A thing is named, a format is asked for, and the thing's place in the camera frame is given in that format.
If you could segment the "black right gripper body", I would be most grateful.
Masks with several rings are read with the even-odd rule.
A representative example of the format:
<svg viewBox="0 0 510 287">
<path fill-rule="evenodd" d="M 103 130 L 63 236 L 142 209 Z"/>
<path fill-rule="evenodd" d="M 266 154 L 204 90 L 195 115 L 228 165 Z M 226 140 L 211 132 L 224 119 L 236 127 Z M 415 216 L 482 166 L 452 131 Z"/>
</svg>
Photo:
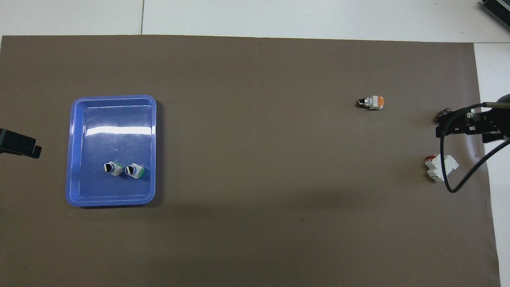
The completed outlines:
<svg viewBox="0 0 510 287">
<path fill-rule="evenodd" d="M 483 135 L 483 143 L 499 140 L 508 141 L 510 138 L 510 95 L 502 96 L 496 102 L 486 102 L 485 107 L 490 108 L 485 112 L 486 120 L 490 120 L 496 127 L 497 133 Z"/>
</svg>

